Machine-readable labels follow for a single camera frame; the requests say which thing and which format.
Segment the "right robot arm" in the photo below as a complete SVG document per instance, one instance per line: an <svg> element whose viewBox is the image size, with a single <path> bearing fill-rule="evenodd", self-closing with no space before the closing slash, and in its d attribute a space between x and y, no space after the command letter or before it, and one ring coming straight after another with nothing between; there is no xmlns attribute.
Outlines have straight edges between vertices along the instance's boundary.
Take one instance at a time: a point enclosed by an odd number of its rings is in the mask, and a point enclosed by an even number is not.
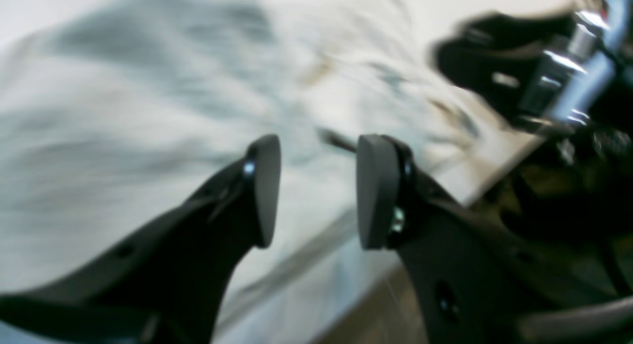
<svg viewBox="0 0 633 344"><path fill-rule="evenodd" d="M436 45L434 59L514 129L597 153L632 150L632 0L473 17Z"/></svg>

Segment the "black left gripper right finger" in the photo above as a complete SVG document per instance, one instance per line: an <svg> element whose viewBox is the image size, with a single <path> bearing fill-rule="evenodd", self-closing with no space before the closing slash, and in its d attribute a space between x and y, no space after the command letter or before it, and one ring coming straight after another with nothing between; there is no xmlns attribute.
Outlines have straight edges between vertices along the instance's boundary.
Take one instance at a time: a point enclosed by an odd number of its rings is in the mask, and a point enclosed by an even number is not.
<svg viewBox="0 0 633 344"><path fill-rule="evenodd" d="M463 207L407 144L362 135L358 234L396 252L430 344L630 344L632 297L612 296Z"/></svg>

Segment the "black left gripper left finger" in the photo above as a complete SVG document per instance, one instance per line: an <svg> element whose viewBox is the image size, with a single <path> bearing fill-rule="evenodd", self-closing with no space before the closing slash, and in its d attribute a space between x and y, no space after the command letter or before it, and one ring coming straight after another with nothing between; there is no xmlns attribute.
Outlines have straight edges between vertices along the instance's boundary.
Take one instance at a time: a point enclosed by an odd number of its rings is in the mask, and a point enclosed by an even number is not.
<svg viewBox="0 0 633 344"><path fill-rule="evenodd" d="M275 234L275 134L70 274L1 296L3 344L209 344L240 261Z"/></svg>

